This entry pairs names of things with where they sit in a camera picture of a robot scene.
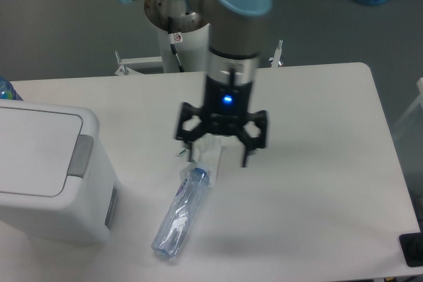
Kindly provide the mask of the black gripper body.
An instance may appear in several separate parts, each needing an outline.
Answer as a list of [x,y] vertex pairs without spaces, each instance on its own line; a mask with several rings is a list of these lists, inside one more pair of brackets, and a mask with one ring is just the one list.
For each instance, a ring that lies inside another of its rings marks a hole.
[[200,111],[200,134],[248,137],[248,107],[252,83],[229,87],[206,77],[204,103]]

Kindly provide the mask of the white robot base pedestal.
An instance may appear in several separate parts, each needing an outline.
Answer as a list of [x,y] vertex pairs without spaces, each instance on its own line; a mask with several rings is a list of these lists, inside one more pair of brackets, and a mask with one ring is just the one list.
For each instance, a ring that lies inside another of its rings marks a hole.
[[145,16],[155,29],[159,56],[124,58],[115,52],[116,75],[202,71],[208,58],[209,24],[183,0],[145,0]]

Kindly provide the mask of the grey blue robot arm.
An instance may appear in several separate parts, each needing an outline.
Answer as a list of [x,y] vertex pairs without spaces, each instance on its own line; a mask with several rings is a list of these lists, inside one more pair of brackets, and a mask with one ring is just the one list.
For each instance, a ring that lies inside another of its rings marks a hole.
[[180,1],[210,29],[204,102],[199,108],[182,104],[176,139],[192,149],[209,133],[237,137],[245,155],[265,148],[267,113],[250,113],[248,108],[273,0]]

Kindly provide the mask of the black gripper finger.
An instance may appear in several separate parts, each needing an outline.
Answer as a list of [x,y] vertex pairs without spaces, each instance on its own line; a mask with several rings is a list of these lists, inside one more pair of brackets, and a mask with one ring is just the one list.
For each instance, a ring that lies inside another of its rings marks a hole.
[[202,109],[183,102],[177,116],[174,138],[181,141],[188,151],[188,160],[193,160],[194,142],[204,135]]
[[[245,126],[251,123],[256,131],[251,135]],[[255,113],[247,113],[244,122],[237,128],[236,137],[244,145],[243,158],[241,166],[247,167],[249,155],[253,154],[256,149],[265,149],[267,145],[267,129],[268,129],[268,112],[260,110]]]

